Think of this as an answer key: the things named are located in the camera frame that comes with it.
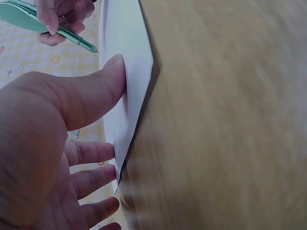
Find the wooden table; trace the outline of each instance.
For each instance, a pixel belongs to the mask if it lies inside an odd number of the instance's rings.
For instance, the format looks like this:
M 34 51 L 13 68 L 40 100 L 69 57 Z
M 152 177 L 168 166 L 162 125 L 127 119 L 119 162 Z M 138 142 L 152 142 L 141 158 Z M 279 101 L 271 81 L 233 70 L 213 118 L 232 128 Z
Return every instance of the wooden table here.
M 160 73 L 119 186 L 127 229 L 306 229 L 306 1 L 140 2 Z

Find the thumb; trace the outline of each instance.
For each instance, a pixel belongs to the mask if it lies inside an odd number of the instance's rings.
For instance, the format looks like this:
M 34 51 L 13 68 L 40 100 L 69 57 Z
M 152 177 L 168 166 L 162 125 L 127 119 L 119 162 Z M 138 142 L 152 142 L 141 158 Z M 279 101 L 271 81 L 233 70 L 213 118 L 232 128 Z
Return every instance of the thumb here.
M 111 110 L 126 88 L 122 55 L 112 57 L 102 70 L 84 77 L 45 79 L 68 130 L 85 127 Z
M 47 27 L 49 33 L 55 35 L 59 27 L 59 19 L 54 11 L 54 0 L 36 0 L 37 18 Z

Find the hand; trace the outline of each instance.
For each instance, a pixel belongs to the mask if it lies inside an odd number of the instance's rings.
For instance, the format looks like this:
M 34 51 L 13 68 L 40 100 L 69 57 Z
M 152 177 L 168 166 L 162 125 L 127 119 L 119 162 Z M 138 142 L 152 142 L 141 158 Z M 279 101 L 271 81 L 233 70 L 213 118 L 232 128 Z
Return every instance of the hand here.
M 66 142 L 67 131 L 96 121 L 125 90 L 121 55 L 85 77 L 33 72 L 0 90 L 0 227 L 85 230 L 118 209 L 112 197 L 81 199 L 115 179 L 113 165 L 70 175 L 76 164 L 114 157 L 111 144 Z M 116 223 L 103 230 L 120 229 Z
M 40 43 L 56 46 L 65 38 L 56 34 L 59 25 L 78 33 L 85 29 L 83 21 L 92 15 L 95 7 L 91 0 L 35 0 L 38 19 L 49 33 L 37 34 Z

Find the white paper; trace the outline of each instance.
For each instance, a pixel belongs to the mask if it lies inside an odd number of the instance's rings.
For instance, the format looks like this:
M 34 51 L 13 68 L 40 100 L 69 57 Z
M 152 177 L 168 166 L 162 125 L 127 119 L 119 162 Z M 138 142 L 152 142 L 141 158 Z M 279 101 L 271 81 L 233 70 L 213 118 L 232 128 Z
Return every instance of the white paper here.
M 116 190 L 154 61 L 138 0 L 105 0 L 100 18 L 100 67 L 115 54 L 123 55 L 126 67 L 127 92 L 103 118 L 106 142 L 115 148 Z

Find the pen cap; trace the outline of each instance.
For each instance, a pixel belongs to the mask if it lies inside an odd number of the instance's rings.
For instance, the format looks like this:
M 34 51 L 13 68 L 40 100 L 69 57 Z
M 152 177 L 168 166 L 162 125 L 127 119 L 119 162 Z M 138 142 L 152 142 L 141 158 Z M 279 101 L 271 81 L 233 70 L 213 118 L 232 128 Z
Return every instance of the pen cap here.
M 36 7 L 19 0 L 0 0 L 0 20 L 39 33 L 48 29 L 36 17 Z

